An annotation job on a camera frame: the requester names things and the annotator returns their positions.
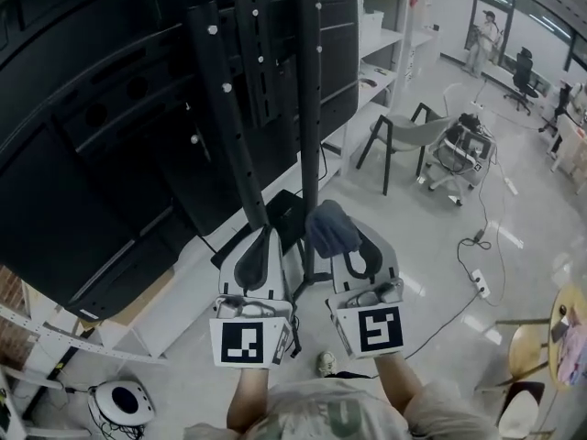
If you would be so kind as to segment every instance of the round table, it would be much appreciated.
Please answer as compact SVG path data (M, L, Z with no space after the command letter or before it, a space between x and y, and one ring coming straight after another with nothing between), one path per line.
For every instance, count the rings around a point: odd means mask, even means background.
M552 305L549 318L502 320L495 322L496 325L520 326L515 331L514 338L510 344L508 356L508 366L512 378L498 384L497 387L507 386L516 381L526 379L548 367L550 377L557 390L564 391L570 388L569 385L560 382L558 376L559 352L562 339L555 343L552 339L551 333L552 328L556 326L562 318L562 307L566 308L566 314L569 314L570 309L572 308L582 321L587 321L587 302L585 301L581 289L576 285L567 284L560 289L559 294ZM548 342L541 342L540 334L534 327L537 325L548 326ZM539 364L540 353L543 348L548 350L548 360Z

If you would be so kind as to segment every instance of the computer monitor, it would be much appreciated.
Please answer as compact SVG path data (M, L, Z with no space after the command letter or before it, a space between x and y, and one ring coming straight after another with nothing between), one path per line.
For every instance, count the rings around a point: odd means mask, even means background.
M183 28L209 1L1 4L0 262L83 319L120 312L241 206ZM258 0L256 66L240 0L214 1L263 188L299 150L292 1ZM358 8L321 5L325 138L357 108Z

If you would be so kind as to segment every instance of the gray floor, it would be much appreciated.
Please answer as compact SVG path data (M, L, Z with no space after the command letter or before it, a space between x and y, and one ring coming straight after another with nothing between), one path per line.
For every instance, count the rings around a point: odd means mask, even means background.
M442 91L456 82L467 85L471 99L482 88L481 81L441 60L431 73L412 83L404 96L402 111L411 115L423 101L443 114ZM482 199L490 222L495 224L486 236L493 247L489 251L465 248L462 258L470 269L481 269L491 288L489 301L501 304L492 307L477 300L410 363L423 381L443 379L453 383L479 409L495 415L499 397L473 392L482 381L504 380L507 376L505 354L513 330L493 327L493 322L505 317L548 316L559 287L568 281L581 283L587 291L583 267L587 207L584 196L574 194L563 172L550 172L552 159L545 155L549 136L536 131L543 124L537 116L516 112L512 102L503 99L503 91L490 83L482 90L479 102L503 116L498 117L493 128L498 160L519 194L511 194L504 187L500 169L491 167ZM429 192L427 181L417 181L416 152L393 156L389 195L382 196L383 153L382 145L375 146L361 170L353 166L347 177L333 180L321 193L321 199L337 200L349 215L377 229L395 247L406 283L407 355L474 295L475 290L456 259L456 249L459 240L474 236L483 227L484 219L478 190L458 208L443 187ZM353 156L353 165L359 154L360 151ZM500 222L499 248L505 280L495 239ZM304 350L297 359L287 358L271 373L271 384L314 377L314 357L327 348L338 356L342 368L374 373L371 361L349 362L344 356L324 307L330 292L330 288L316 285L302 297L299 316ZM221 426L238 373L214 367L207 328L210 316L208 310L167 352L172 362L169 368L136 363L121 367L109 359L80 353L67 367L65 383L87 386L117 373L140 379L157 409L157 418L147 429L149 439L182 438L183 428L198 422ZM559 393L553 403L555 393L548 373L539 373L534 379L547 385L537 427L548 415L544 429L558 427L555 438L569 438L585 415L584 380L580 387ZM71 424L92 426L83 395L70 395L60 415L56 410L64 404L64 394L52 393L50 400L53 405L46 402L37 409L40 424L60 424L58 419L62 417Z

